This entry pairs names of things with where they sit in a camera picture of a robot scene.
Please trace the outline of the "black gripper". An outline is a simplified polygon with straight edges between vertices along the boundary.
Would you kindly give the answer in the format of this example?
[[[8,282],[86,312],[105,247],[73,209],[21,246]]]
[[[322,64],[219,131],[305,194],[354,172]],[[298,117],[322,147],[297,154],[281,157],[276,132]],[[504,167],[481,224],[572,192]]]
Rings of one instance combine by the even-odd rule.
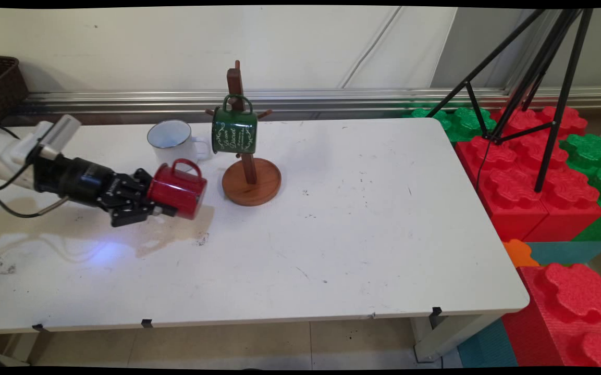
[[[100,164],[74,158],[65,170],[65,195],[74,202],[110,210],[113,228],[145,222],[148,216],[176,216],[176,207],[148,202],[146,196],[152,181],[153,176],[145,169],[119,173]]]

